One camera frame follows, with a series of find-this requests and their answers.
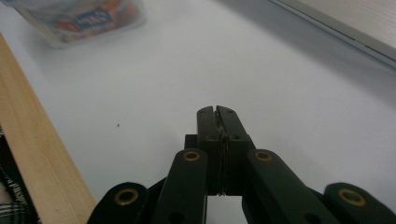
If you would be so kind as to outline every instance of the snack package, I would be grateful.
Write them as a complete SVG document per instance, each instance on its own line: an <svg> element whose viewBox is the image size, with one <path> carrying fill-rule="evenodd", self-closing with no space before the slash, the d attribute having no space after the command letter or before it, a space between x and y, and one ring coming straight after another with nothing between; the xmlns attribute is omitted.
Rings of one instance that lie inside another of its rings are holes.
<svg viewBox="0 0 396 224"><path fill-rule="evenodd" d="M140 0L0 0L14 7L55 48L144 21Z"/></svg>

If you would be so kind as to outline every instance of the wooden edge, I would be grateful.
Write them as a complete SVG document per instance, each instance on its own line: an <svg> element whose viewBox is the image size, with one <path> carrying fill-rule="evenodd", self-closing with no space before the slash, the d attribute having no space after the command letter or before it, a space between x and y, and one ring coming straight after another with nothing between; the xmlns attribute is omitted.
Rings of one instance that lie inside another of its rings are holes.
<svg viewBox="0 0 396 224"><path fill-rule="evenodd" d="M42 222L87 223L96 202L1 34L0 125Z"/></svg>

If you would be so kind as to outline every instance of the black fabric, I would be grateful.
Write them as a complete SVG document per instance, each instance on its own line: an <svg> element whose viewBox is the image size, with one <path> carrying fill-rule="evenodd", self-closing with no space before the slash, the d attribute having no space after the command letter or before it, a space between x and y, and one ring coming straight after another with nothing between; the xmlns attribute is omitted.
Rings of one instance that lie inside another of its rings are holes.
<svg viewBox="0 0 396 224"><path fill-rule="evenodd" d="M24 186L18 166L0 130L0 181L7 188L13 203L0 203L1 224L40 223L33 202Z"/></svg>

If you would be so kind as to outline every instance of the brass screw hole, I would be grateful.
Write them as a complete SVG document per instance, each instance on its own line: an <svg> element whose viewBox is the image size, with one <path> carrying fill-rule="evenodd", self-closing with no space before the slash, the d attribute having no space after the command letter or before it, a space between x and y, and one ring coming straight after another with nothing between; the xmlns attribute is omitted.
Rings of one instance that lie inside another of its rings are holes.
<svg viewBox="0 0 396 224"><path fill-rule="evenodd" d="M270 153L262 151L256 152L255 156L259 161L271 161L273 158Z"/></svg>
<svg viewBox="0 0 396 224"><path fill-rule="evenodd" d="M134 203L138 197L139 193L136 189L122 189L117 192L114 201L117 205L125 206Z"/></svg>
<svg viewBox="0 0 396 224"><path fill-rule="evenodd" d="M189 151L183 154L185 161L198 161L201 155L198 152Z"/></svg>
<svg viewBox="0 0 396 224"><path fill-rule="evenodd" d="M350 203L355 206L364 206L366 205L366 200L361 196L358 192L351 189L340 189L338 190L338 195L343 199L346 203Z"/></svg>

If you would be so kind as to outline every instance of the white table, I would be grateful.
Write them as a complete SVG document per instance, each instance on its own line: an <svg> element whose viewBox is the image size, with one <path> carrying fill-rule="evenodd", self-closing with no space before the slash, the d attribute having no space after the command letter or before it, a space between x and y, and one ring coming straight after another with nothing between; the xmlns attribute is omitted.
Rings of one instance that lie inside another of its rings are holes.
<svg viewBox="0 0 396 224"><path fill-rule="evenodd" d="M393 0L278 0L277 2L304 13L305 17L314 20L311 19L313 23L319 21L319 26L323 29L340 36L351 45L380 58L383 62L396 66L396 4Z"/></svg>
<svg viewBox="0 0 396 224"><path fill-rule="evenodd" d="M136 29L51 49L11 8L0 32L94 198L165 177L195 112L235 110L315 190L347 182L396 211L396 72L267 1L144 2ZM209 197L207 223L246 223Z"/></svg>

